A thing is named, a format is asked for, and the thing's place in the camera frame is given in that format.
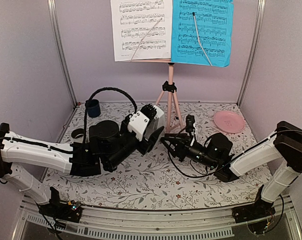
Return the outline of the white metronome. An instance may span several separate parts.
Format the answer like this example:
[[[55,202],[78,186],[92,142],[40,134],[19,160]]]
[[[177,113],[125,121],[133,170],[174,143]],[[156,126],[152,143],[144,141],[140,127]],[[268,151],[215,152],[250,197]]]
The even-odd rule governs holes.
[[[148,140],[151,134],[158,128],[165,126],[165,113],[164,111],[156,105],[153,105],[156,109],[156,115],[152,121],[149,122],[144,137]]]

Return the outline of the pink music stand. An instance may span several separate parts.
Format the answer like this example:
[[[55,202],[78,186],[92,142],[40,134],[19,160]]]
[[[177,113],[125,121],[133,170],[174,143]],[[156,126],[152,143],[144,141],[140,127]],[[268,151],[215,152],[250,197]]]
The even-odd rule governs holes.
[[[167,63],[169,67],[169,74],[168,74],[168,80],[163,84],[162,86],[162,94],[168,96],[167,100],[167,117],[166,117],[166,129],[168,131],[173,130],[173,126],[171,125],[170,121],[172,117],[175,117],[178,120],[177,126],[182,126],[182,117],[181,117],[181,111],[179,108],[178,98],[177,98],[177,88],[173,81],[174,76],[174,65],[176,63],[171,61],[171,58],[169,59],[148,59],[148,60],[136,60],[134,62],[158,62],[158,63]]]

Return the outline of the sheet music paper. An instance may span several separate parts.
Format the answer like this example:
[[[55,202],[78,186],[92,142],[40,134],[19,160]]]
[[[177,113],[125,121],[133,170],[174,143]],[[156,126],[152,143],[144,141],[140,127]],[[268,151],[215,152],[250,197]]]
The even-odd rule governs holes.
[[[114,60],[171,58],[171,0],[112,0]]]

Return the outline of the blue cloth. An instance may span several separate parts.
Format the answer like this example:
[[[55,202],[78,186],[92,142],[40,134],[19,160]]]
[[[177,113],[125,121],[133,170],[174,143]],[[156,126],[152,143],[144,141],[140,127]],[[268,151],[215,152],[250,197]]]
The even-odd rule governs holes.
[[[174,0],[171,61],[229,66],[233,13],[232,0]]]

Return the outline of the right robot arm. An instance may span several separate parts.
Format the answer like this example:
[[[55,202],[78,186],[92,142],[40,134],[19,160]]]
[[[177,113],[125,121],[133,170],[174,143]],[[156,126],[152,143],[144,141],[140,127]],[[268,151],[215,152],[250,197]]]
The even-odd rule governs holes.
[[[302,129],[286,121],[279,122],[268,137],[238,155],[230,153],[233,143],[224,134],[213,134],[202,145],[193,132],[189,125],[181,135],[166,134],[161,138],[169,158],[176,157],[181,162],[188,158],[202,164],[222,182],[232,182],[261,165],[283,160],[250,206],[253,218],[266,213],[269,205],[302,174]]]

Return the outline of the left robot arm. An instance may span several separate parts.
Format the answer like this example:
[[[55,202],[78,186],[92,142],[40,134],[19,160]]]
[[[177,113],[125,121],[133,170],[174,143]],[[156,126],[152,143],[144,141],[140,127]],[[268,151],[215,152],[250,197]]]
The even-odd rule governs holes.
[[[44,186],[20,164],[53,168],[71,176],[96,176],[101,171],[113,172],[132,152],[150,152],[164,132],[160,117],[148,119],[138,112],[127,116],[118,126],[104,120],[89,128],[89,139],[83,143],[35,141],[0,125],[0,179],[7,180],[19,191],[45,206],[54,217],[65,213],[59,192]]]

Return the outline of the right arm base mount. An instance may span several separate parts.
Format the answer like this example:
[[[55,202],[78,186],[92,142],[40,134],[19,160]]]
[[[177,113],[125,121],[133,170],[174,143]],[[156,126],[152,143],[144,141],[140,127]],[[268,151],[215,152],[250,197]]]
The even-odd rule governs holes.
[[[248,229],[256,235],[266,233],[271,224],[275,214],[273,204],[265,202],[255,202],[244,206],[234,207],[232,209],[232,216],[236,223],[243,223],[258,220],[263,218],[262,221],[257,221],[248,224]]]

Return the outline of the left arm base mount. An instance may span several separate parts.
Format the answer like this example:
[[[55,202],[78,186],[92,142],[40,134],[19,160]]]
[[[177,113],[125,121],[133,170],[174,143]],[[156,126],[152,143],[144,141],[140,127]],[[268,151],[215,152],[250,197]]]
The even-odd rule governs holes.
[[[48,203],[39,205],[39,212],[55,220],[65,220],[68,222],[79,223],[83,209],[80,203],[74,201],[63,203]]]

